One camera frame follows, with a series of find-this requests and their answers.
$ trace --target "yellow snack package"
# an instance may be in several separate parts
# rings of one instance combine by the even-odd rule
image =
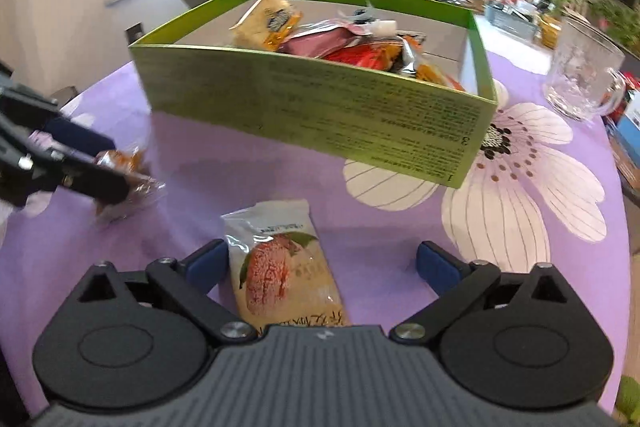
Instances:
[[[402,60],[406,65],[402,68],[400,74],[412,76],[422,82],[450,87],[458,91],[465,90],[455,78],[444,73],[439,67],[428,61],[420,50],[420,44],[412,36],[402,36],[402,39],[404,40]]]
[[[277,51],[302,19],[289,0],[257,0],[232,26],[233,45],[239,48]]]
[[[238,312],[268,324],[349,324],[305,200],[263,201],[222,216]]]

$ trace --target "snack package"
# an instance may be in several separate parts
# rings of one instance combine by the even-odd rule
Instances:
[[[338,15],[341,19],[347,20],[349,22],[354,22],[356,24],[364,24],[367,22],[379,20],[376,9],[369,1],[367,1],[366,8],[358,8],[353,12],[353,15],[345,15],[340,11],[338,11]]]
[[[405,35],[402,36],[402,40],[404,41],[402,46],[402,61],[405,64],[404,68],[399,72],[402,76],[410,76],[423,82],[450,87],[458,91],[465,90],[457,80],[428,61],[420,50],[420,44],[418,44],[414,38]]]
[[[289,0],[257,0],[229,29],[235,46],[274,52],[300,19],[302,13]]]
[[[103,151],[95,157],[95,164],[126,174],[130,187],[127,199],[122,203],[105,205],[96,201],[95,213],[101,221],[123,219],[164,196],[164,184],[149,175],[145,152],[139,147],[129,152]]]
[[[343,19],[328,19],[300,26],[287,37],[278,51],[298,57],[323,58],[357,44],[362,37],[391,38],[397,31],[396,21],[376,20],[359,24]]]
[[[222,216],[240,316],[268,324],[348,324],[305,200],[263,201]]]
[[[278,51],[298,57],[321,58],[340,50],[366,34],[354,23],[329,19],[300,26],[280,46]]]
[[[370,70],[388,71],[402,52],[402,39],[373,39],[363,44],[343,48],[324,57]]]

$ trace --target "table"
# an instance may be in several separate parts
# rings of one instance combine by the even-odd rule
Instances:
[[[615,366],[601,400],[611,410],[625,356],[630,268],[606,133],[599,122],[567,122],[547,109],[540,92],[547,52],[479,25],[501,82],[494,123],[502,132],[488,136],[493,152],[478,156],[458,191],[222,127],[150,115],[132,64],[72,101],[66,110],[76,121],[113,136],[119,147],[146,143],[167,195],[108,226],[96,222],[92,201],[62,189],[52,198],[33,198],[8,218],[0,250],[0,346],[30,412],[46,405],[31,367],[34,342],[90,264],[110,259],[124,271],[158,257],[182,258],[222,235],[221,214],[284,198],[309,201],[356,324],[388,330],[433,301],[414,269],[420,241],[517,271],[550,257],[614,346]],[[502,146],[511,148],[508,161]],[[210,296],[233,307],[228,283]]]

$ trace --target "flower pattern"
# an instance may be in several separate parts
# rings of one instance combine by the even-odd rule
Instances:
[[[462,187],[444,190],[442,224],[464,259],[528,272],[550,259],[542,214],[528,190],[538,191],[569,232],[592,243],[607,235],[597,205],[605,194],[587,167],[550,147],[573,139],[560,116],[535,103],[506,108],[508,92],[495,85],[498,110]],[[344,177],[354,198],[388,211],[412,208],[439,187],[351,160]]]
[[[81,102],[82,94],[79,94],[69,103],[67,103],[63,108],[61,108],[60,112],[67,117],[71,117],[71,115],[73,115],[73,113],[78,109]],[[71,121],[84,127],[91,127],[94,123],[94,120],[94,115],[89,113],[82,113],[71,118]],[[64,147],[55,142],[55,140],[52,139],[51,135],[47,133],[35,132],[33,133],[33,135],[31,135],[31,139],[33,139],[34,142],[36,142],[36,144],[43,149],[48,149],[55,146]],[[18,212],[23,213],[27,217],[39,216],[41,213],[47,210],[52,196],[52,192],[34,192],[27,198],[27,203],[22,209],[19,209]],[[0,247],[4,242],[4,236],[6,235],[7,222],[14,211],[16,211],[16,209],[12,204],[6,203],[5,201],[0,201]]]

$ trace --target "open cardboard box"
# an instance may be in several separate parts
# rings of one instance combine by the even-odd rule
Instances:
[[[460,187],[497,106],[473,13],[428,0],[290,0],[302,23],[351,14],[428,35],[466,92],[315,58],[239,50],[228,29],[256,0],[211,0],[132,44],[153,110]]]

